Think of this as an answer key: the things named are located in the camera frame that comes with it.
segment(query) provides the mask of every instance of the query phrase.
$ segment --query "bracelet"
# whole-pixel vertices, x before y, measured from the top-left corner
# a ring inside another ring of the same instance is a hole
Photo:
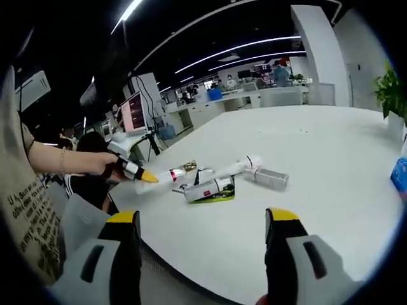
[[[60,162],[60,167],[61,167],[61,174],[64,175],[64,156],[65,156],[65,150],[66,147],[62,148],[62,152],[61,152],[61,162]]]

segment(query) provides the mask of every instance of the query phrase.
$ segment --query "air conditioner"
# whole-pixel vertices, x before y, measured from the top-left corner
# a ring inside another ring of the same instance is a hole
[[[22,86],[15,90],[15,96],[17,101],[17,107],[20,109],[20,90],[22,87],[22,105],[21,111],[26,110],[31,104],[39,100],[40,97],[46,95],[51,91],[50,84],[45,76],[44,71],[39,71],[31,76]]]

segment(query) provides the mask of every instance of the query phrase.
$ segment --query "green leaves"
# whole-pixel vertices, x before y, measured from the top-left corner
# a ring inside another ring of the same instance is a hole
[[[388,65],[386,74],[376,78],[374,82],[377,87],[374,94],[379,105],[383,107],[383,117],[386,118],[392,111],[404,118],[407,126],[407,100],[394,69]]]

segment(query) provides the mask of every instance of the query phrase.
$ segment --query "white cabinet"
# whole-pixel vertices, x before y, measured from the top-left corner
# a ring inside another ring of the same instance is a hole
[[[225,112],[224,105],[221,102],[210,102],[205,104],[197,104],[188,108],[191,122],[194,129],[201,127],[211,119]]]

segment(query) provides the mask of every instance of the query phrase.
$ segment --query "blue box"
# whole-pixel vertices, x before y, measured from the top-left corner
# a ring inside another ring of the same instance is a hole
[[[407,201],[407,159],[400,158],[390,176],[403,201]]]

